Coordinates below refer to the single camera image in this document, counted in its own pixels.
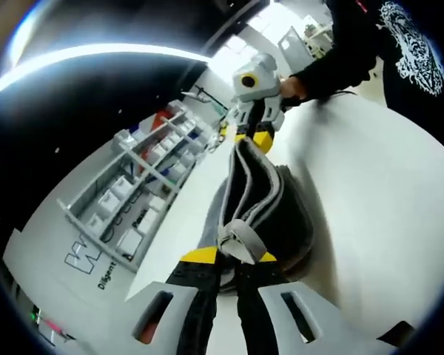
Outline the person's right hand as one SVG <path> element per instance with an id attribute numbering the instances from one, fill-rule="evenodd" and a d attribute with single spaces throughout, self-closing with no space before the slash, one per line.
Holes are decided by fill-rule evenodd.
<path id="1" fill-rule="evenodd" d="M 283 107 L 297 107 L 307 98 L 306 88 L 298 78 L 292 76 L 280 82 L 280 96 Z"/>

